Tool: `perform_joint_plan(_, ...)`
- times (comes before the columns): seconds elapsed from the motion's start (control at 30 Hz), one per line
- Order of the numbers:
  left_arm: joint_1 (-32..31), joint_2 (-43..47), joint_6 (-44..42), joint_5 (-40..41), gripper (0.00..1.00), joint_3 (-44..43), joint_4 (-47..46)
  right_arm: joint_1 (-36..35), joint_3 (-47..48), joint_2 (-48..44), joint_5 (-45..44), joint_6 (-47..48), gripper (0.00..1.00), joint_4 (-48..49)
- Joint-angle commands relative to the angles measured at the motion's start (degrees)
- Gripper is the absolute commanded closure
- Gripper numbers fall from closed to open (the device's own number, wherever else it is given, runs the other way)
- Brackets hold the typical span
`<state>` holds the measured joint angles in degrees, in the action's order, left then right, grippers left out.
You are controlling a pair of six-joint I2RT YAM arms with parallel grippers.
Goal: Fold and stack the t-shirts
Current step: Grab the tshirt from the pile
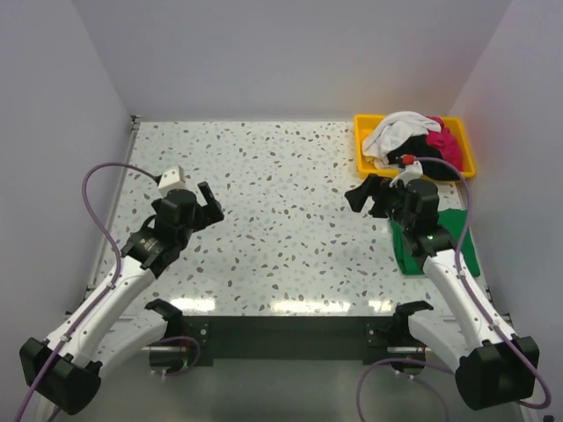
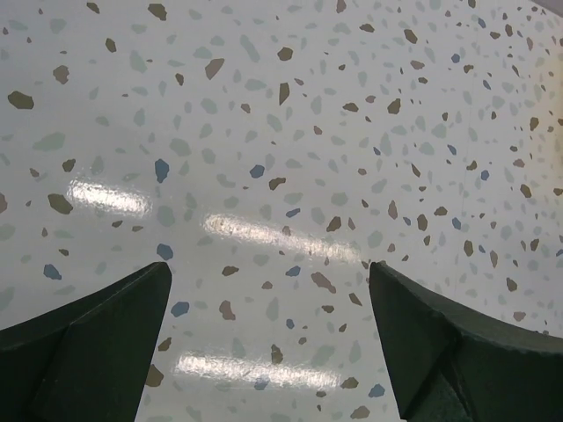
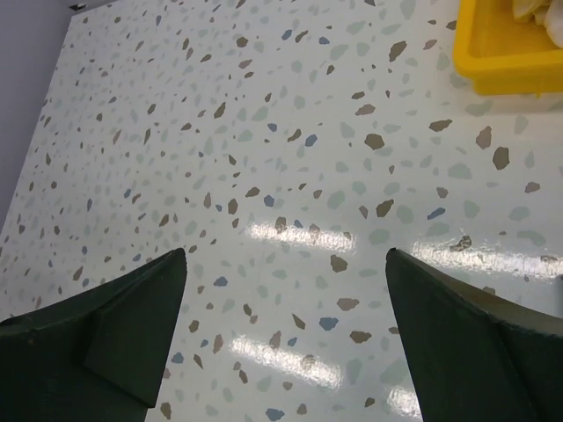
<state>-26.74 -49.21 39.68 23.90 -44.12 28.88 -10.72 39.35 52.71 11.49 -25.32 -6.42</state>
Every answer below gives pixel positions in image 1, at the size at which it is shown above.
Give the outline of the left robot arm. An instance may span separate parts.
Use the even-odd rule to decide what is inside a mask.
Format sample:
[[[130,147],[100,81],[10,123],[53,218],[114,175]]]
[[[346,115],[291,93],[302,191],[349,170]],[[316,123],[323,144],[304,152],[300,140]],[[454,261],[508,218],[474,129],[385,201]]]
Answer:
[[[194,232],[223,220],[208,183],[198,188],[203,204],[182,188],[154,200],[154,215],[119,250],[105,280],[45,339],[29,338],[21,346],[19,358],[30,393],[39,393],[69,415],[91,402],[107,363],[95,355],[103,338],[129,304],[179,259]]]

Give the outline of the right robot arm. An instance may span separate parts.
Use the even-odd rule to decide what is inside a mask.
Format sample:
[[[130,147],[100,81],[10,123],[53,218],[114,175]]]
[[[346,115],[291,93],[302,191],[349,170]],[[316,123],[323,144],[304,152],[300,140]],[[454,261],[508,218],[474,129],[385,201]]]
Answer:
[[[439,194],[425,179],[408,183],[371,175],[346,192],[352,211],[368,199],[369,215],[387,218],[402,230],[406,248],[437,287],[457,320],[452,329],[424,301],[396,308],[391,333],[404,346],[419,340],[455,377],[458,392],[473,410],[523,402],[532,396],[539,349],[500,316],[473,279],[450,232],[439,223]]]

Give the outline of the white t shirt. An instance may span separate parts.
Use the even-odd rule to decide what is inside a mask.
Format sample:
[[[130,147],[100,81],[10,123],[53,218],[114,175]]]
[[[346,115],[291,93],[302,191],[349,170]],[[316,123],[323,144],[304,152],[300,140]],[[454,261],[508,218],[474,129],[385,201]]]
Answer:
[[[440,126],[420,113],[402,111],[386,115],[362,141],[362,153],[377,168],[392,167],[389,155],[410,137],[440,131]]]

